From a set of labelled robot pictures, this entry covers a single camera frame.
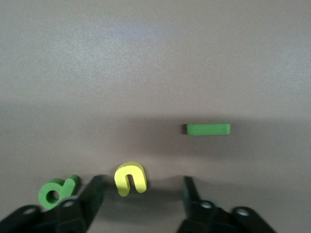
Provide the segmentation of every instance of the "yellow foam letter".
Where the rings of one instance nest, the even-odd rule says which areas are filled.
[[[146,192],[147,180],[142,165],[140,165],[139,163],[126,163],[118,167],[115,173],[115,183],[120,196],[125,197],[130,192],[131,186],[127,177],[128,175],[133,176],[137,192]]]

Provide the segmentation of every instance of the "gray background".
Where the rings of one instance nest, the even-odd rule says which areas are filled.
[[[183,175],[310,232],[311,1],[1,0],[0,51],[0,218],[136,161],[149,189],[110,190],[90,232],[175,232]]]

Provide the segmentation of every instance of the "screw hole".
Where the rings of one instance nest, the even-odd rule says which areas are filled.
[[[66,207],[70,207],[74,204],[74,201],[72,200],[69,200],[69,201],[66,201],[65,203],[63,203],[63,207],[66,208]]]
[[[242,216],[249,216],[249,213],[245,209],[237,209],[236,212]]]
[[[36,211],[35,208],[29,208],[29,209],[27,209],[27,210],[25,210],[25,211],[23,212],[23,215],[29,215],[29,214],[32,214],[32,213],[35,212],[35,211]]]
[[[209,203],[208,201],[202,202],[202,203],[201,203],[201,206],[202,206],[203,208],[206,208],[206,209],[210,209],[210,208],[213,207],[213,206],[211,205],[211,203]]]

